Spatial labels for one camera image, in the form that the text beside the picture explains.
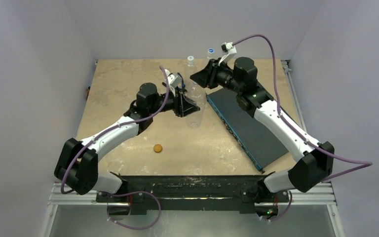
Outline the clear plastic bottle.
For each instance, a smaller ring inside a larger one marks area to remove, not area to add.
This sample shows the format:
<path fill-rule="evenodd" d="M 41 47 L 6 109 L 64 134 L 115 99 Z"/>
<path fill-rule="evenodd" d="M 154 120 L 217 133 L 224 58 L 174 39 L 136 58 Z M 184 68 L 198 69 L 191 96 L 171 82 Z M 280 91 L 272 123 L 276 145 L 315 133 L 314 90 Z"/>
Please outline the clear plastic bottle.
<path fill-rule="evenodd" d="M 202 66 L 207 66 L 208 63 L 210 62 L 210 60 L 215 60 L 215 50 L 214 50 L 214 53 L 213 54 L 208 54 L 208 50 L 207 50 L 207 53 L 206 53 L 206 56 L 204 57 L 203 61 L 202 61 Z"/>

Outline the orange bottle cap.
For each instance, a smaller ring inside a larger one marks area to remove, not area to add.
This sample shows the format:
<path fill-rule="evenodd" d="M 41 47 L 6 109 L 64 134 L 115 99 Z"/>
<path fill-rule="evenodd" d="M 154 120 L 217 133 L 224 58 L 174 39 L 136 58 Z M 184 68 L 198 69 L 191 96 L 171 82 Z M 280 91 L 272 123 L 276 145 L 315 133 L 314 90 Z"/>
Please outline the orange bottle cap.
<path fill-rule="evenodd" d="M 162 152 L 162 150 L 163 150 L 163 147 L 162 147 L 160 144 L 155 144 L 155 145 L 153 146 L 153 151 L 154 151 L 155 153 L 160 153 L 160 152 Z"/>

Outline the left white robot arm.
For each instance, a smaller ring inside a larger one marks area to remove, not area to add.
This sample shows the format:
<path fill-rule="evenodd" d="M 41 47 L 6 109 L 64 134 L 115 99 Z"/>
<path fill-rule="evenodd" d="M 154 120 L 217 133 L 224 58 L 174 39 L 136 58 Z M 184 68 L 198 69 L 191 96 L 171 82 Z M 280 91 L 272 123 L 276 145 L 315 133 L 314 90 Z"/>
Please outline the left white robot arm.
<path fill-rule="evenodd" d="M 155 115 L 166 111 L 183 118 L 200 111 L 200 107 L 177 88 L 169 87 L 166 93 L 159 94 L 155 84 L 142 84 L 136 100 L 118 121 L 81 141 L 71 138 L 64 143 L 55 177 L 79 195 L 99 191 L 108 193 L 116 202 L 125 200 L 124 180 L 113 172 L 100 173 L 98 163 L 111 150 L 145 131 Z"/>

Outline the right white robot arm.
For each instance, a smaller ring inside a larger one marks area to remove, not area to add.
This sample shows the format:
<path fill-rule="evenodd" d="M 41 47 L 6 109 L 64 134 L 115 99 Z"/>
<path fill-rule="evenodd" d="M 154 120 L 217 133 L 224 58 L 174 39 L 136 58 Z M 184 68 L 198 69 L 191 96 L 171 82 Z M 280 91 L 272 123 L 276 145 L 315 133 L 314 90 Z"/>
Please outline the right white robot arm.
<path fill-rule="evenodd" d="M 306 193 L 331 175 L 335 148 L 310 136 L 279 108 L 277 100 L 258 82 L 257 73 L 254 60 L 248 57 L 237 58 L 233 68 L 211 59 L 190 79 L 203 88 L 221 86 L 235 92 L 239 107 L 271 131 L 296 161 L 291 169 L 263 179 L 257 188 L 260 199 L 269 201 L 278 191 L 288 189 Z"/>

